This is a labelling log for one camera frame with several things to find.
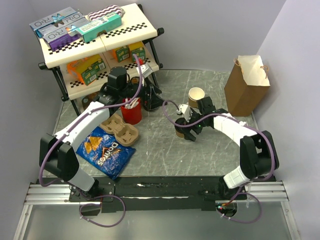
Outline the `brown pulp cup carrier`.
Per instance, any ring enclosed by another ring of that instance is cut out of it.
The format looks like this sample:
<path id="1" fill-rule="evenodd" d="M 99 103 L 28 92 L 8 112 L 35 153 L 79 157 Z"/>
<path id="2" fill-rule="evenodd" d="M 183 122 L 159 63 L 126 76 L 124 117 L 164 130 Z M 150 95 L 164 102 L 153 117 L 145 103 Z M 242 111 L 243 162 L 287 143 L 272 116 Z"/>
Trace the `brown pulp cup carrier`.
<path id="1" fill-rule="evenodd" d="M 133 125 L 125 123 L 116 113 L 103 121 L 99 127 L 107 134 L 113 135 L 115 140 L 124 147 L 132 146 L 139 138 L 139 131 Z"/>

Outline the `brown paper cups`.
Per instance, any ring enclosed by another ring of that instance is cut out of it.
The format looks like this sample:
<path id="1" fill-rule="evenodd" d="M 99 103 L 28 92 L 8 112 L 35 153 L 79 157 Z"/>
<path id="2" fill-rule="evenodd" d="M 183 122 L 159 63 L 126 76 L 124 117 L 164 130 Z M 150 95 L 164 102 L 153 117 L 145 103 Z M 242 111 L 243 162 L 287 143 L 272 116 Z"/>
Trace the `brown paper cups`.
<path id="1" fill-rule="evenodd" d="M 191 108 L 198 107 L 198 100 L 201 100 L 205 97 L 205 92 L 200 87 L 192 87 L 188 92 L 188 105 Z"/>

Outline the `brown paper coffee cup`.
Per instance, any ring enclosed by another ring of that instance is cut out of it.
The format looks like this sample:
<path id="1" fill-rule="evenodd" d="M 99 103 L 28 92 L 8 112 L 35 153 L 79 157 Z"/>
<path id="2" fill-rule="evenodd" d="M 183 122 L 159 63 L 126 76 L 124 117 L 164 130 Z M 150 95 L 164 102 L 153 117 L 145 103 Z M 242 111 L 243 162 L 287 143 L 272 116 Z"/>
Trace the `brown paper coffee cup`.
<path id="1" fill-rule="evenodd" d="M 182 129 L 180 128 L 175 128 L 175 134 L 179 137 L 179 138 L 185 138 L 185 133 Z"/>

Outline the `black plastic cup lid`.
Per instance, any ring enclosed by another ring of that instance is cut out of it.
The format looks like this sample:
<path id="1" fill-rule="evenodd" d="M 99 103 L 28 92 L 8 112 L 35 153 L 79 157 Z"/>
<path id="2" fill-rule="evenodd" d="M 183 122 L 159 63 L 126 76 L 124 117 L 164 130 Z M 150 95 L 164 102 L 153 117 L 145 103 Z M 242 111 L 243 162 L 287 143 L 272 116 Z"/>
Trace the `black plastic cup lid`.
<path id="1" fill-rule="evenodd" d="M 185 118 L 180 117 L 175 121 L 174 127 L 175 127 L 175 129 L 179 129 L 180 127 L 178 125 L 185 126 L 185 125 L 188 125 L 188 124 L 189 123 L 185 120 Z"/>

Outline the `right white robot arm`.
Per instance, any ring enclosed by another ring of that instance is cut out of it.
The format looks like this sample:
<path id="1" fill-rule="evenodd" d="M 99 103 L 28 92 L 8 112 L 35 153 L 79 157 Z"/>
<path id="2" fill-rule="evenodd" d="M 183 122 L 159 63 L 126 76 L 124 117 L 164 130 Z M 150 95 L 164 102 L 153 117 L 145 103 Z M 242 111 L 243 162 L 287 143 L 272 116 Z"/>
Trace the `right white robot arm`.
<path id="1" fill-rule="evenodd" d="M 181 104 L 176 113 L 182 116 L 176 120 L 177 124 L 182 125 L 176 128 L 176 132 L 186 140 L 196 140 L 191 131 L 198 135 L 204 127 L 211 127 L 239 146 L 239 165 L 219 179 L 217 191 L 223 199 L 230 199 L 244 184 L 260 176 L 271 177 L 279 168 L 271 133 L 250 128 L 227 110 L 216 108 L 210 97 L 198 100 L 196 108 Z"/>

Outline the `black coffee cup lids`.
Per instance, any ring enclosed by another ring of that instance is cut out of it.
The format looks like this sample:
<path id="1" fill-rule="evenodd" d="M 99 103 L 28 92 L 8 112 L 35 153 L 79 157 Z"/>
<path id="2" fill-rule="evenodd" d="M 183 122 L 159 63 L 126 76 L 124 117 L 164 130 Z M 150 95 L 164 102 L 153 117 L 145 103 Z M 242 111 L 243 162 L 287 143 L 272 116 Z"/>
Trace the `black coffee cup lids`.
<path id="1" fill-rule="evenodd" d="M 143 108 L 148 112 L 152 112 L 152 111 L 155 111 L 156 109 L 158 109 L 159 107 L 161 107 L 162 104 L 163 104 L 162 100 L 149 99 L 144 102 Z"/>

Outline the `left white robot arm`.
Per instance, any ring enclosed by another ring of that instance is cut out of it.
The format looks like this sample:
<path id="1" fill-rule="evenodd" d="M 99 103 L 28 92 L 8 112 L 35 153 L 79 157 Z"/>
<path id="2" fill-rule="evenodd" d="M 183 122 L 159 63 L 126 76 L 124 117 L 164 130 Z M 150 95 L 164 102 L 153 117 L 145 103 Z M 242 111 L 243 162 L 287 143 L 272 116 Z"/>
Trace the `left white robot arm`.
<path id="1" fill-rule="evenodd" d="M 99 195 L 99 181 L 81 169 L 76 150 L 85 138 L 104 120 L 108 119 L 113 111 L 124 105 L 121 98 L 133 101 L 141 92 L 143 80 L 153 73 L 147 64 L 138 66 L 138 87 L 133 95 L 125 93 L 127 86 L 114 88 L 104 83 L 87 109 L 81 113 L 67 127 L 55 135 L 46 134 L 40 140 L 39 176 L 42 187 L 48 187 L 50 182 L 43 181 L 43 172 L 48 171 L 63 181 L 81 191 L 87 201 L 95 200 Z"/>

